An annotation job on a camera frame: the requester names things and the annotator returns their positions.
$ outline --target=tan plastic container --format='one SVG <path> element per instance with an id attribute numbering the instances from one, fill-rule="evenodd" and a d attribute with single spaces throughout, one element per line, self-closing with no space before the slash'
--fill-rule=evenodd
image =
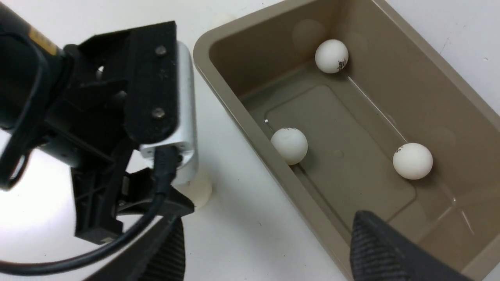
<path id="1" fill-rule="evenodd" d="M 327 39 L 340 73 L 314 63 Z M 475 280 L 500 262 L 500 117 L 385 1 L 287 0 L 204 34 L 194 62 L 346 277 L 357 210 Z M 292 167 L 283 127 L 309 142 Z M 395 172 L 406 142 L 432 152 L 426 178 Z"/>

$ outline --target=ping pong ball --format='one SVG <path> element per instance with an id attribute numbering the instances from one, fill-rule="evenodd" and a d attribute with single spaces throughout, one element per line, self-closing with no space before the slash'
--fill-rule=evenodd
<path id="1" fill-rule="evenodd" d="M 271 143 L 289 166 L 302 161 L 308 153 L 308 140 L 296 128 L 279 129 L 272 135 Z"/>
<path id="2" fill-rule="evenodd" d="M 407 143 L 394 153 L 392 164 L 396 172 L 408 180 L 421 179 L 433 168 L 433 155 L 427 147 L 418 143 Z"/>
<path id="3" fill-rule="evenodd" d="M 346 45 L 339 40 L 326 40 L 317 48 L 314 60 L 322 72 L 337 73 L 346 66 L 349 52 Z"/>

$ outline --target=screw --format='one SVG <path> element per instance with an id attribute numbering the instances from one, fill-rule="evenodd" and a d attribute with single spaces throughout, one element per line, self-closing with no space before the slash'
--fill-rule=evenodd
<path id="1" fill-rule="evenodd" d="M 151 114 L 155 119 L 162 119 L 165 116 L 165 111 L 163 110 L 163 108 L 157 107 L 153 109 L 153 111 L 151 111 Z"/>
<path id="2" fill-rule="evenodd" d="M 156 47 L 156 49 L 154 50 L 154 52 L 156 53 L 156 55 L 158 57 L 163 57 L 167 54 L 167 49 L 165 48 L 165 46 L 163 45 L 159 45 L 158 47 Z"/>

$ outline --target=black cable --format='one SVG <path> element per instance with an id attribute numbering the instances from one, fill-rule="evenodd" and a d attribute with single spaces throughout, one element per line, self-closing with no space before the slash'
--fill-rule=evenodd
<path id="1" fill-rule="evenodd" d="M 6 187 L 11 188 L 19 181 L 19 179 L 24 174 L 27 166 L 26 164 L 28 163 L 28 157 L 33 148 L 23 147 L 23 149 L 27 149 L 28 152 L 19 152 L 19 143 L 22 143 L 22 139 L 25 138 L 26 135 L 29 135 L 30 131 L 34 130 L 34 126 L 32 124 L 33 120 L 31 119 L 36 118 L 36 116 L 33 115 L 33 112 L 38 112 L 44 109 L 49 99 L 48 97 L 50 89 L 49 86 L 46 85 L 47 81 L 49 80 L 49 65 L 42 52 L 25 35 L 16 32 L 3 31 L 0 32 L 0 37 L 12 37 L 13 39 L 28 46 L 33 51 L 36 57 L 37 65 L 36 74 L 33 80 L 33 86 L 31 86 L 31 90 L 29 91 L 24 109 L 17 119 L 17 123 L 14 126 L 15 129 L 12 132 L 12 136 L 10 137 L 2 154 L 0 155 L 0 185 L 2 185 L 3 183 Z M 12 178 L 12 173 L 14 172 L 12 170 L 15 169 L 17 165 L 19 165 L 19 160 L 21 160 L 19 158 L 20 154 L 24 156 L 24 161 L 21 165 L 21 169 L 17 172 L 16 176 Z"/>
<path id="2" fill-rule="evenodd" d="M 156 147 L 154 168 L 151 175 L 154 184 L 154 197 L 147 212 L 116 240 L 72 258 L 44 263 L 14 263 L 0 261 L 0 272 L 20 276 L 49 275 L 75 270 L 98 262 L 135 239 L 155 218 L 169 195 L 172 181 L 176 177 L 178 150 L 174 146 Z"/>

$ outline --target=white backdrop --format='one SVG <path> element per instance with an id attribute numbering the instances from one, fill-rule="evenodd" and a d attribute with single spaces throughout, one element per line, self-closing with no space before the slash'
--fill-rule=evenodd
<path id="1" fill-rule="evenodd" d="M 3 0 L 59 46 L 93 34 L 176 20 L 178 39 L 191 51 L 216 14 L 241 17 L 278 1 Z M 500 39 L 494 32 L 500 27 L 500 2 L 388 2 L 500 113 Z M 216 189 L 205 208 L 184 220 L 186 280 L 345 280 L 195 75 L 200 159 Z M 0 147 L 7 137 L 0 133 Z M 68 168 L 36 152 L 22 182 L 9 193 L 0 192 L 0 260 L 48 262 L 94 249 L 73 237 L 74 217 Z M 122 218 L 126 226 L 135 219 Z M 50 277 L 0 274 L 0 280 L 81 280 L 104 263 Z M 500 279 L 500 267 L 497 271 L 490 281 Z"/>

